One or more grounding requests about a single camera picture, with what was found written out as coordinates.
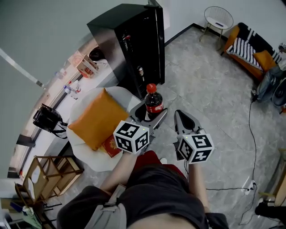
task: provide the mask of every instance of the blue jeans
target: blue jeans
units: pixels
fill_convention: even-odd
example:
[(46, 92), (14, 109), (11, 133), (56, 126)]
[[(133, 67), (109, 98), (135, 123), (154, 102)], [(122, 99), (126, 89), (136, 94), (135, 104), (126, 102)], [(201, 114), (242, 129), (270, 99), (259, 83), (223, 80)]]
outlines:
[(264, 76), (262, 82), (257, 88), (258, 100), (264, 101), (270, 99), (282, 79), (283, 71), (279, 66), (271, 68)]

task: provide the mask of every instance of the red shorts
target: red shorts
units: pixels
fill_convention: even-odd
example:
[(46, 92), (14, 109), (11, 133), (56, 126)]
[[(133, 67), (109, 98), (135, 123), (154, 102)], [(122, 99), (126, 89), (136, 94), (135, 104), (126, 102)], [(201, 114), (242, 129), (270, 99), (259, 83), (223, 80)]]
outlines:
[[(135, 163), (133, 170), (138, 169), (144, 165), (149, 165), (149, 164), (160, 164), (160, 165), (162, 164), (153, 150), (149, 150), (143, 155), (139, 156), (137, 158), (137, 161)], [(184, 174), (176, 166), (174, 165), (164, 165), (164, 166), (166, 166), (170, 170), (177, 172), (179, 175), (185, 178)]]

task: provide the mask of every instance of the brown sofa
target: brown sofa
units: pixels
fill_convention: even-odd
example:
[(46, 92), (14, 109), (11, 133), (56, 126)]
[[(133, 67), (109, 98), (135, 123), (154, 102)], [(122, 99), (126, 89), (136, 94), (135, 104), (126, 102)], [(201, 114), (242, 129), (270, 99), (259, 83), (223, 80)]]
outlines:
[[(238, 33), (240, 31), (240, 28), (238, 25), (236, 25), (235, 27), (233, 27), (230, 36), (228, 37), (227, 43), (224, 47), (224, 50), (222, 52), (221, 55), (223, 55), (227, 49), (233, 45)], [(250, 73), (252, 73), (259, 81), (262, 81), (265, 73), (269, 70), (269, 68), (264, 68), (264, 71), (261, 71), (255, 67), (253, 67), (252, 65), (246, 63), (245, 61), (243, 61), (242, 59), (240, 59), (239, 57), (235, 56), (235, 55), (229, 55), (231, 56), (233, 59), (235, 59), (237, 62), (239, 62), (241, 65), (243, 65)]]

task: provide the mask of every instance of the red book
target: red book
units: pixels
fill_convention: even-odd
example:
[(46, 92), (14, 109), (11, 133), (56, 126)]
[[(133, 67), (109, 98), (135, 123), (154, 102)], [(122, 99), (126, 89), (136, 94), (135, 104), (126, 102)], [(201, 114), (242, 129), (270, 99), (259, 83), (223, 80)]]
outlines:
[(111, 157), (114, 157), (121, 152), (121, 149), (117, 148), (116, 146), (113, 135), (106, 139), (104, 143), (102, 143), (102, 146)]

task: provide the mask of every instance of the bottle label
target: bottle label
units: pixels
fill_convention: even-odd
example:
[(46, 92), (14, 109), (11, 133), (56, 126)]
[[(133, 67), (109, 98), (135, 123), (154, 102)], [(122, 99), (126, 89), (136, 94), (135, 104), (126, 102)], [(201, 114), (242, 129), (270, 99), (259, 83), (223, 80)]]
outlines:
[(163, 102), (161, 102), (161, 104), (157, 105), (157, 106), (147, 106), (146, 105), (146, 108), (147, 108), (147, 111), (149, 113), (159, 113), (162, 111), (162, 109), (164, 108), (163, 106)]

